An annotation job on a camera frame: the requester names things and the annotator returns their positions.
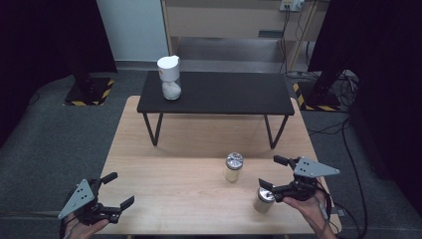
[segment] wooden table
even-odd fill
[[[99,198],[107,206],[118,206],[131,195],[135,201],[118,224],[101,233],[313,233],[302,215],[285,203],[274,204],[267,214],[252,206],[259,177],[275,185],[293,180],[292,170],[274,163],[274,155],[317,158],[301,112],[292,101],[296,113],[289,118],[277,147],[270,149],[263,116],[166,115],[162,125],[166,130],[160,144],[153,146],[142,115],[136,112],[139,97],[130,97],[102,174],[116,171],[118,179],[104,185]],[[269,120],[278,125],[276,121],[283,117],[269,116]],[[225,157],[233,151],[245,158],[234,183],[223,175]],[[336,214],[331,221],[341,230]]]

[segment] white wall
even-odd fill
[[[116,61],[156,62],[168,56],[160,0],[98,0]]]

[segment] silver lid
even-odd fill
[[[259,195],[261,200],[263,200],[264,202],[268,202],[268,203],[274,202],[274,200],[276,199],[274,197],[273,192],[271,192],[271,191],[269,191],[269,190],[267,190],[263,187],[260,187],[260,189],[258,189],[258,195]]]
[[[239,170],[243,166],[243,156],[238,152],[232,152],[227,155],[226,165],[232,170]]]

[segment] power outlet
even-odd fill
[[[304,7],[305,0],[282,0],[280,11],[300,12]]]

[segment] black curtain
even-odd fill
[[[421,27],[418,1],[331,0],[309,67],[339,61],[339,70],[357,74],[356,131],[372,163],[385,166],[378,173],[394,179],[420,215]]]
[[[0,1],[0,146],[37,89],[93,72],[116,72],[96,0]]]

